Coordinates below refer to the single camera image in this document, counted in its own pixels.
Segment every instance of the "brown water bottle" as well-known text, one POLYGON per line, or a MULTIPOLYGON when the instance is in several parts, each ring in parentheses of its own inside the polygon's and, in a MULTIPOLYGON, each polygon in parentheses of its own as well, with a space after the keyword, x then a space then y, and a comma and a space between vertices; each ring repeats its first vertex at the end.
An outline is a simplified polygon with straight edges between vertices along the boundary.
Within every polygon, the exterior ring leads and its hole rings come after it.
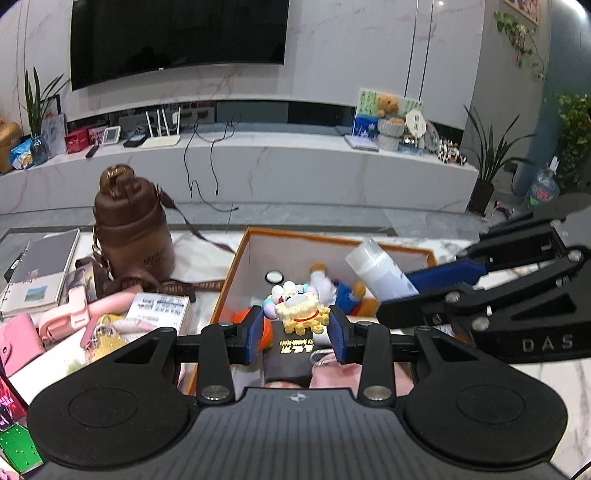
POLYGON ((95 255, 106 260, 113 278, 134 269, 158 280, 169 278, 174 250, 159 188, 127 165, 105 170, 99 186, 93 208, 95 255))

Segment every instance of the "white lid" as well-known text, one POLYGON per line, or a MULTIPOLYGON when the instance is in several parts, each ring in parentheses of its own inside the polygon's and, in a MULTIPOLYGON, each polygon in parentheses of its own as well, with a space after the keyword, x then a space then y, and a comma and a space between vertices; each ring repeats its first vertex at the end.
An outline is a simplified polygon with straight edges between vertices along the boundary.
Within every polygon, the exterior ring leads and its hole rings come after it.
POLYGON ((357 275, 364 273, 376 263, 376 259, 384 253, 384 250, 373 238, 366 238, 356 247, 345 260, 357 275))

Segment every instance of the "pink item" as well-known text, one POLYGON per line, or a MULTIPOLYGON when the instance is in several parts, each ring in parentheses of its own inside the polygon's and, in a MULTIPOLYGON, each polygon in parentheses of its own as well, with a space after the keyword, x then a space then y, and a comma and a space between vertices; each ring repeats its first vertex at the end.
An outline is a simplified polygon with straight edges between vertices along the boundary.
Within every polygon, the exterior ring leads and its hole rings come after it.
POLYGON ((0 327, 0 359, 7 377, 44 352, 28 313, 21 313, 0 327))
POLYGON ((301 387, 299 385, 296 385, 295 383, 291 382, 285 382, 283 380, 266 383, 265 388, 297 388, 301 390, 301 387))
POLYGON ((86 289, 75 287, 68 292, 68 303, 43 314, 39 321, 39 336, 42 340, 61 340, 84 328, 92 317, 125 312, 133 303, 135 294, 141 291, 141 285, 135 285, 88 305, 86 289))
MULTIPOLYGON (((329 353, 312 367, 310 388, 350 388, 356 397, 361 368, 359 364, 341 365, 337 362, 335 354, 329 353)), ((413 389, 413 381, 396 363, 394 364, 394 375, 396 395, 398 397, 408 395, 413 389)))
POLYGON ((0 480, 19 480, 20 477, 21 476, 16 472, 0 468, 0 480))
POLYGON ((361 365, 341 365, 329 353, 312 367, 310 388, 350 388, 356 397, 360 378, 361 365))

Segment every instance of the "orange box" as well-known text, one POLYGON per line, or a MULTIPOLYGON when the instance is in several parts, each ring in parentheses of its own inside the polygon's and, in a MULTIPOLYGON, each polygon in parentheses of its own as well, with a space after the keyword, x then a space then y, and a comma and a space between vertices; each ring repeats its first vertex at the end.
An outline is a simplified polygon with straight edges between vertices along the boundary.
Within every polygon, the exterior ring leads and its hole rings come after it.
MULTIPOLYGON (((431 250, 378 243, 403 272, 437 265, 431 250)), ((284 281, 305 283, 310 278, 310 267, 324 263, 330 278, 352 285, 358 277, 345 257, 359 244, 360 241, 335 236, 249 227, 226 277, 211 323, 231 322, 233 315, 252 305, 254 299, 267 298, 271 285, 265 275, 271 270, 280 271, 284 281)), ((194 395, 196 387, 197 367, 185 393, 194 395)))

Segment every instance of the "picture frame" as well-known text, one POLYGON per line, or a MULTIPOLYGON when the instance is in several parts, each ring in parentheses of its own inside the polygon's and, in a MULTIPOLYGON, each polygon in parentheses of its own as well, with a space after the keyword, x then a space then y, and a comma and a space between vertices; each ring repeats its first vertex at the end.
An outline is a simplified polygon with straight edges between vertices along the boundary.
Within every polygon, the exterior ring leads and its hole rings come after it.
POLYGON ((540 0, 504 0, 511 8, 540 26, 540 0))

